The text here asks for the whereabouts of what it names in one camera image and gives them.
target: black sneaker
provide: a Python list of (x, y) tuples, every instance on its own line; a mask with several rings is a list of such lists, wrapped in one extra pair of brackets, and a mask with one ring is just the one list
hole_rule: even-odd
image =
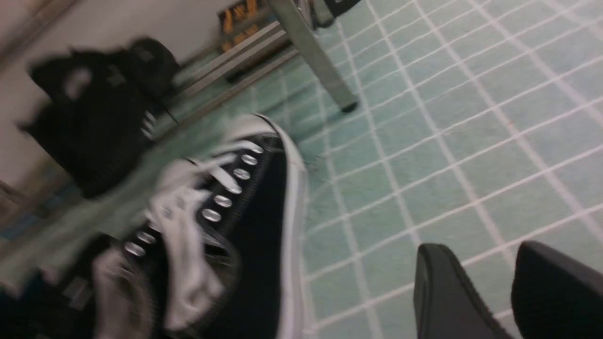
[(95, 261), (97, 333), (300, 338), (304, 188), (292, 140), (259, 115), (235, 121), (210, 160), (174, 162), (148, 221)]

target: white wall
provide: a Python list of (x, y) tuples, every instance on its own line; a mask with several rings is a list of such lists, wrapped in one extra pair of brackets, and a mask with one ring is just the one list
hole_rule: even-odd
[[(0, 13), (17, 0), (1, 1)], [(31, 119), (36, 107), (47, 100), (45, 93), (27, 76), (29, 62), (52, 52), (64, 52), (68, 46), (125, 45), (141, 35), (158, 39), (177, 59), (183, 60), (218, 36), (216, 13), (232, 2), (82, 0), (0, 73), (0, 180), (15, 185), (47, 156), (32, 138), (22, 135), (14, 126), (16, 121)], [(24, 15), (18, 9), (12, 13), (14, 17)]]

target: metal table leg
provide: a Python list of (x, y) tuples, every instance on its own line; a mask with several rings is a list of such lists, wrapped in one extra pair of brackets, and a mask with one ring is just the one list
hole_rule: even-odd
[(316, 11), (318, 26), (322, 28), (331, 26), (334, 23), (335, 18), (324, 0), (312, 0), (312, 2), (314, 3), (314, 11)]
[(356, 108), (358, 100), (343, 81), (327, 54), (316, 41), (292, 0), (267, 0), (291, 42), (300, 51), (312, 72), (318, 77), (343, 112)]

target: black bag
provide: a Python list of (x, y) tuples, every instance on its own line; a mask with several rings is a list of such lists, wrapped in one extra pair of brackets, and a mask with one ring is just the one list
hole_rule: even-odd
[(48, 58), (30, 76), (52, 102), (22, 129), (84, 197), (97, 197), (122, 182), (151, 144), (160, 98), (177, 70), (174, 56), (150, 38), (110, 53)]

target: floor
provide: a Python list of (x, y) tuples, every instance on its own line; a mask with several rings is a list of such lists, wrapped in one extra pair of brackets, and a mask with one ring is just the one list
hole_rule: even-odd
[(0, 263), (0, 279), (64, 264), (95, 230), (124, 233), (166, 163), (205, 154), (246, 112), (273, 117), (308, 163), (306, 338), (415, 338), (421, 242), (452, 248), (517, 338), (522, 241), (603, 271), (603, 2), (363, 0), (318, 35), (359, 109), (341, 114), (297, 59), (155, 148), (118, 192)]

